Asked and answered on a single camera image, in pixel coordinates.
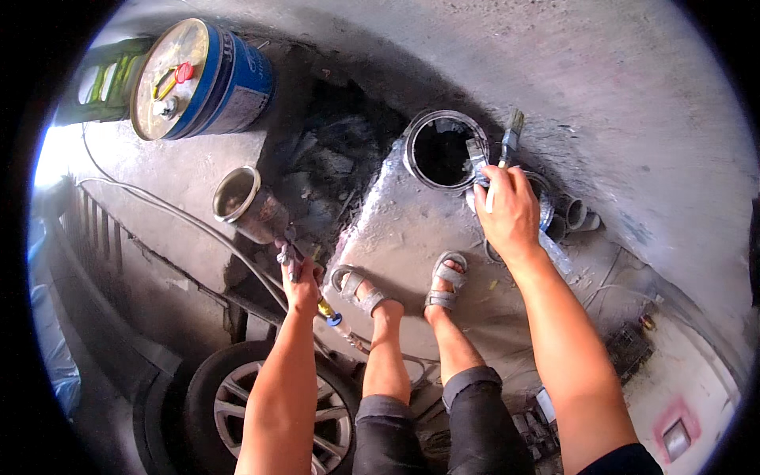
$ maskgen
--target gray paint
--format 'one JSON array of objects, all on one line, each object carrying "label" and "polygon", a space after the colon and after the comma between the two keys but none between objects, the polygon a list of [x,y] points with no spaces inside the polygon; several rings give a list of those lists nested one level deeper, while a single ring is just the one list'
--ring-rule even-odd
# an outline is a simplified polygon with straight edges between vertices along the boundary
[{"label": "gray paint", "polygon": [[313,45],[371,95],[411,115],[459,106],[494,141],[519,106],[521,159],[583,198],[749,368],[757,156],[720,65],[672,3],[137,0],[100,41],[189,16]]}]

